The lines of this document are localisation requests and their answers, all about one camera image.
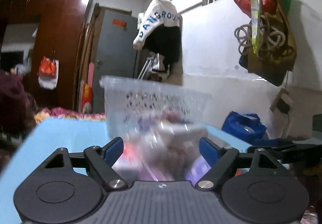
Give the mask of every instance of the metal screw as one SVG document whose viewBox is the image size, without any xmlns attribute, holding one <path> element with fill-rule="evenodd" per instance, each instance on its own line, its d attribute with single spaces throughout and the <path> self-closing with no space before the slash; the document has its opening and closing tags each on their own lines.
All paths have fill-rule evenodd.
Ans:
<svg viewBox="0 0 322 224">
<path fill-rule="evenodd" d="M 210 189 L 214 186 L 214 184 L 211 181 L 200 181 L 198 186 L 202 189 Z"/>
<path fill-rule="evenodd" d="M 125 185 L 125 182 L 123 180 L 112 180 L 110 181 L 109 185 L 112 188 L 119 189 Z"/>
</svg>

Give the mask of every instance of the light blue table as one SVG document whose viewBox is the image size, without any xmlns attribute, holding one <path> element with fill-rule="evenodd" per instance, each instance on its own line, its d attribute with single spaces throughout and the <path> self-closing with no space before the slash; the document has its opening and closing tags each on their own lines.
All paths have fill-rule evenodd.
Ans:
<svg viewBox="0 0 322 224">
<path fill-rule="evenodd" d="M 208 131 L 240 151 L 249 144 L 207 126 Z M 93 145 L 104 146 L 109 141 L 105 122 L 48 118 L 42 122 L 15 153 L 0 176 L 0 224 L 20 224 L 13 204 L 13 193 L 20 183 L 53 151 L 65 147 L 69 152 L 82 152 Z M 75 169 L 85 174 L 84 169 Z"/>
</svg>

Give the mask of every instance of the circular pad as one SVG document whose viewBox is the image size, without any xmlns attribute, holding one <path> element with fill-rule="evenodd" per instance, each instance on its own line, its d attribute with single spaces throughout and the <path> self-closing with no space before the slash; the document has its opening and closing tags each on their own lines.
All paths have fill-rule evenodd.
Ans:
<svg viewBox="0 0 322 224">
<path fill-rule="evenodd" d="M 17 188 L 13 202 L 23 220 L 43 224 L 75 222 L 90 214 L 102 200 L 100 185 L 72 173 L 30 175 Z"/>
<path fill-rule="evenodd" d="M 60 203 L 70 199 L 75 193 L 75 188 L 68 182 L 53 181 L 41 185 L 37 196 L 44 202 Z"/>
<path fill-rule="evenodd" d="M 221 191 L 224 205 L 246 221 L 289 223 L 300 219 L 307 207 L 306 189 L 292 176 L 248 176 L 228 180 Z"/>
<path fill-rule="evenodd" d="M 259 181 L 250 185 L 248 193 L 253 199 L 263 203 L 279 202 L 284 199 L 286 194 L 281 185 L 268 181 Z"/>
</svg>

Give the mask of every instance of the yellow strap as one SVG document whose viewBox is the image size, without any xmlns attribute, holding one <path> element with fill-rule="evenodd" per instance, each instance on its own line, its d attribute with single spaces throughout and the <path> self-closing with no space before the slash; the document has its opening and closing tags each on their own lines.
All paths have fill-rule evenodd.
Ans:
<svg viewBox="0 0 322 224">
<path fill-rule="evenodd" d="M 252 10 L 252 45 L 254 53 L 256 54 L 260 45 L 260 3 L 259 0 L 251 0 Z"/>
</svg>

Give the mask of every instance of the red sticker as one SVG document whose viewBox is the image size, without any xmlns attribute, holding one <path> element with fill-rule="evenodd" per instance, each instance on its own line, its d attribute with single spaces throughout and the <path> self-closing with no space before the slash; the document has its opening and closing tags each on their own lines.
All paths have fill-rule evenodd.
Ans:
<svg viewBox="0 0 322 224">
<path fill-rule="evenodd" d="M 118 19 L 113 20 L 113 25 L 120 26 L 120 27 L 126 27 L 127 23 Z"/>
</svg>

